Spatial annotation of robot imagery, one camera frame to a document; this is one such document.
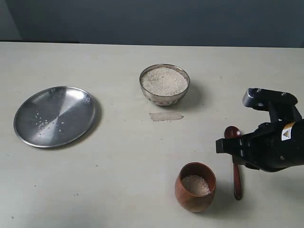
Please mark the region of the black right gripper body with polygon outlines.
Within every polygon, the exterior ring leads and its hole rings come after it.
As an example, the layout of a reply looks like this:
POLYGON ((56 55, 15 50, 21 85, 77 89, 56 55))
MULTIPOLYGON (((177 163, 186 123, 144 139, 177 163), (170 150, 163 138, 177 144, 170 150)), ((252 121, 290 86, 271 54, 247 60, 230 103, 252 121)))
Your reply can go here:
POLYGON ((242 136, 242 165, 277 172, 304 164, 304 121, 264 123, 242 136))

